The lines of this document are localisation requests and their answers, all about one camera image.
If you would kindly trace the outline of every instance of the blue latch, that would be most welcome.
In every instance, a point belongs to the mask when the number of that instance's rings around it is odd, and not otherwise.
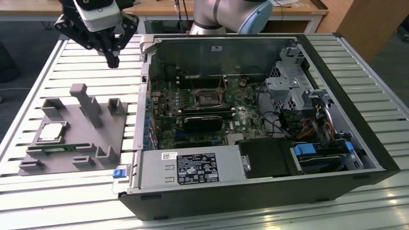
[[[352,143],[348,141],[348,142],[345,142],[345,145],[347,145],[347,149],[348,149],[349,153],[352,153],[353,152]]]
[[[299,144],[293,147],[296,155],[308,155],[308,154],[316,154],[315,145],[313,144]]]
[[[115,179],[125,178],[125,177],[127,177],[127,169],[115,169],[115,170],[113,170],[112,177],[113,177]]]

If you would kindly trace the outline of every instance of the metal bracket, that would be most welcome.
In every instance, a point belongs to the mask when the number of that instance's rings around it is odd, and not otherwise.
[[[141,36],[140,48],[141,48],[141,54],[147,54],[152,50],[156,49],[156,47],[155,47],[155,35],[153,34],[145,34],[144,36]]]

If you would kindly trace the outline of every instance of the wooden desk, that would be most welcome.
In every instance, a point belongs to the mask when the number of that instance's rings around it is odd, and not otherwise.
[[[331,13],[324,17],[317,32],[339,32],[369,61],[409,14],[409,0],[321,1]]]
[[[320,10],[311,0],[301,0],[301,3],[291,6],[283,8],[283,15],[281,8],[275,7],[269,20],[308,21],[305,32],[315,33],[328,10]],[[193,0],[187,0],[187,9],[192,19]],[[141,0],[141,4],[125,9],[125,12],[140,17],[140,34],[145,33],[144,22],[148,20],[179,20],[173,0]],[[60,14],[62,5],[58,0],[0,0],[0,21],[56,21]]]

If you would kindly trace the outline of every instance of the warning label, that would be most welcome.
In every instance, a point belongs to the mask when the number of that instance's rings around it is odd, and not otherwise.
[[[215,153],[177,156],[177,182],[200,184],[219,181]]]

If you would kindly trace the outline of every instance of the aluminum extrusion table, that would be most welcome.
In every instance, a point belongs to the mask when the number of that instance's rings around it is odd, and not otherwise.
[[[343,38],[308,35],[329,69],[363,113],[403,172],[335,201],[275,207],[165,221],[143,222],[112,193],[112,170],[18,176],[47,97],[69,96],[72,83],[85,83],[100,103],[119,97],[129,103],[121,164],[131,162],[141,72],[140,36],[121,52],[119,69],[73,41],[59,41],[0,145],[2,229],[384,229],[409,224],[409,111]]]

